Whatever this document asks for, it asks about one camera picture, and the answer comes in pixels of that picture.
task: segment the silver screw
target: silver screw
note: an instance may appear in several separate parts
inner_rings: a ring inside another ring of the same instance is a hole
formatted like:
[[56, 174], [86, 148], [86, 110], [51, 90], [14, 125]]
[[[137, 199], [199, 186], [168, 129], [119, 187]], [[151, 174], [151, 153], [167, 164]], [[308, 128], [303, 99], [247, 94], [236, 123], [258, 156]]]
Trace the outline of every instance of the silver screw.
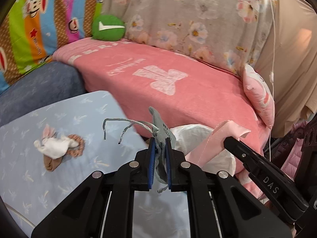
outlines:
[[132, 161], [130, 162], [129, 166], [132, 167], [132, 168], [136, 168], [138, 167], [139, 163], [137, 161]]
[[100, 171], [95, 171], [95, 172], [93, 172], [93, 177], [94, 177], [95, 179], [100, 178], [100, 177], [101, 177], [101, 172], [100, 172]]
[[184, 161], [184, 162], [181, 162], [180, 163], [180, 166], [182, 168], [189, 168], [191, 166], [191, 163], [187, 162], [187, 161]]
[[229, 176], [229, 174], [226, 171], [220, 171], [218, 175], [222, 179], [226, 179]]

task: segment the navy blue fabric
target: navy blue fabric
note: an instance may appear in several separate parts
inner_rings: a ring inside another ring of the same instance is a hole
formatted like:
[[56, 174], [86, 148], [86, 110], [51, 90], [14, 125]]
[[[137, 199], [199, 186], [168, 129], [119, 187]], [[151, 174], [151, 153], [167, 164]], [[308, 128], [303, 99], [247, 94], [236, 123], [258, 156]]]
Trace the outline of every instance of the navy blue fabric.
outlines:
[[84, 82], [74, 67], [50, 62], [0, 95], [0, 126], [43, 106], [84, 93]]

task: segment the triangular cutout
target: triangular cutout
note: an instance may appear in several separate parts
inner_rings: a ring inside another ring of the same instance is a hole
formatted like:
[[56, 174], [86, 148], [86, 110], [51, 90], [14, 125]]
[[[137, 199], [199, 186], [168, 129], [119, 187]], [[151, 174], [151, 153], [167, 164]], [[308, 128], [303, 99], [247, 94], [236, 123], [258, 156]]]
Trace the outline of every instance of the triangular cutout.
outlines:
[[246, 198], [237, 188], [231, 188], [231, 192], [244, 220], [249, 220], [261, 213], [260, 209]]
[[69, 205], [63, 210], [62, 214], [72, 219], [78, 219], [84, 207], [90, 188], [86, 187]]

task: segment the green cushion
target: green cushion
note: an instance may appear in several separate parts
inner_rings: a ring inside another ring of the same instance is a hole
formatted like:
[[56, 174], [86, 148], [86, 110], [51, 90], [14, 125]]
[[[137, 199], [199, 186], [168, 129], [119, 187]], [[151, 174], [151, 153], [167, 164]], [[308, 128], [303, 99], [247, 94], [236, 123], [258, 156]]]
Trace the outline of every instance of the green cushion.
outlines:
[[99, 22], [101, 22], [104, 26], [124, 26], [123, 21], [113, 15], [100, 15], [94, 20], [92, 25], [91, 33], [94, 39], [118, 41], [123, 38], [126, 31], [125, 28], [99, 30]]

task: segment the colorful striped fabric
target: colorful striped fabric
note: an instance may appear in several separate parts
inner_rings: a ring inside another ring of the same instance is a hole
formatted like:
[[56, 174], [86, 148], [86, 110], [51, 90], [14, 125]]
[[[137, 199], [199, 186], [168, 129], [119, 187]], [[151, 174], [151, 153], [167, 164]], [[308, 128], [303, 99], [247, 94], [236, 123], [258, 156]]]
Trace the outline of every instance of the colorful striped fabric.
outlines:
[[91, 36], [103, 0], [16, 0], [0, 26], [0, 94], [51, 61], [59, 47]]

